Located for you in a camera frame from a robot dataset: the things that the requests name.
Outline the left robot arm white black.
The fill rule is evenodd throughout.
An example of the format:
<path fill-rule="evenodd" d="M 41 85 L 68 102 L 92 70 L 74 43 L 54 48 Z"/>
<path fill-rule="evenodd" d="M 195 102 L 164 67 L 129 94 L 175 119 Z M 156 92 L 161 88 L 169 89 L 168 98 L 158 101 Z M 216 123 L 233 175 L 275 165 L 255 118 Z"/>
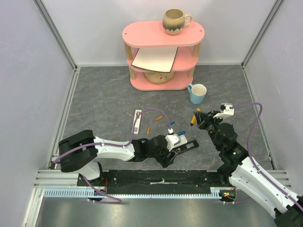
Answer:
<path fill-rule="evenodd" d="M 92 130 L 83 130 L 61 140 L 59 157 L 54 161 L 60 164 L 64 173 L 76 172 L 86 177 L 93 185 L 104 181 L 100 158 L 119 159 L 126 162 L 142 162 L 154 158 L 162 167 L 169 165 L 172 150 L 181 142 L 177 134 L 159 135 L 152 139 L 142 138 L 125 142 L 111 141 L 95 137 Z"/>

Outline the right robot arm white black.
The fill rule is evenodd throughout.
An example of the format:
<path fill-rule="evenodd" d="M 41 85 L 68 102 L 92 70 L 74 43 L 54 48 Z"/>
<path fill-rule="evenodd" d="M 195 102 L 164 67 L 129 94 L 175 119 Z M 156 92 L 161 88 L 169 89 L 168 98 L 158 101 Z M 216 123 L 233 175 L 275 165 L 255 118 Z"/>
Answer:
<path fill-rule="evenodd" d="M 217 111 L 194 111 L 197 127 L 206 130 L 219 152 L 223 165 L 217 181 L 222 186 L 231 184 L 245 192 L 262 206 L 278 227 L 303 225 L 303 198 L 270 175 L 248 151 L 237 142 L 233 125 L 215 119 Z"/>

